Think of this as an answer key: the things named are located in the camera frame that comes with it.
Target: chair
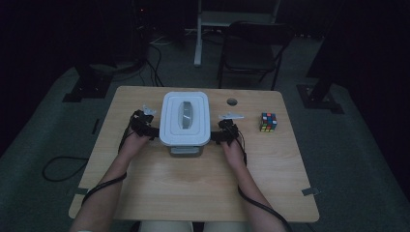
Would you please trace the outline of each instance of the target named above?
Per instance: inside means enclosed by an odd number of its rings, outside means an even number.
[[[274,90],[282,53],[294,37],[287,24],[237,21],[226,29],[218,70],[219,88],[224,68],[234,73],[262,74],[275,71],[271,90]]]

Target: dark background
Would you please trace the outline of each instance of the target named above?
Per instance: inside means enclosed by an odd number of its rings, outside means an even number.
[[[240,11],[247,2],[226,3],[210,0],[204,8]],[[136,1],[136,14],[129,5],[124,0],[2,1],[0,154],[55,79],[77,62],[115,66],[133,59],[139,44],[132,36],[135,26],[182,40],[184,29],[196,25],[195,1]],[[290,23],[298,36],[325,38],[308,76],[348,89],[408,198],[409,13],[404,0],[282,0],[278,12],[278,21]]]

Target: gray carpet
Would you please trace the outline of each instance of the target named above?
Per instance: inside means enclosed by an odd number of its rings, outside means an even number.
[[[207,37],[219,41],[219,37]],[[193,66],[194,36],[185,44],[158,41],[162,58],[159,76],[168,87],[217,88],[220,45],[204,43],[202,66]],[[306,225],[292,223],[294,231],[410,231],[410,205],[399,189],[366,123],[348,92],[333,86],[331,93],[345,114],[305,109],[297,84],[305,78],[320,42],[296,38],[284,53],[276,90],[283,94],[293,129],[313,187],[320,219]],[[158,53],[150,49],[155,65]],[[152,85],[150,72],[114,77],[105,99],[62,103],[78,76],[68,70],[56,80],[37,111],[0,159],[0,231],[66,231],[72,220],[68,210],[82,171],[60,183],[46,181],[42,169],[57,156],[88,158],[115,90],[121,85]],[[226,78],[225,88],[269,90],[272,76]],[[47,170],[61,178],[82,161],[62,160]],[[129,231],[132,221],[115,221],[112,231]]]

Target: wooden table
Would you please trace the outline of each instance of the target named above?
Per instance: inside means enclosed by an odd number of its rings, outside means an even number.
[[[276,91],[119,87],[109,107],[100,135],[79,184],[91,189],[117,155],[130,116],[146,104],[157,110],[153,127],[160,126],[162,100],[171,91],[202,91],[209,98],[211,131],[218,130],[219,115],[242,114],[235,120],[246,140],[248,168],[272,206],[289,221],[319,219],[308,176],[287,115],[283,98]],[[226,103],[229,98],[236,106]],[[274,132],[260,132],[262,112],[277,114]],[[172,158],[159,139],[150,141],[132,161],[124,181],[115,218],[132,220],[246,220],[237,183],[224,160],[220,145],[211,141],[198,158]],[[69,215],[75,218],[83,195],[73,199]]]

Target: rubik's cube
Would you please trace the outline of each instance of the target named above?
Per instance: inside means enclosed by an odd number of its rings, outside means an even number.
[[[277,115],[274,113],[262,113],[260,118],[260,131],[272,132],[277,126]]]

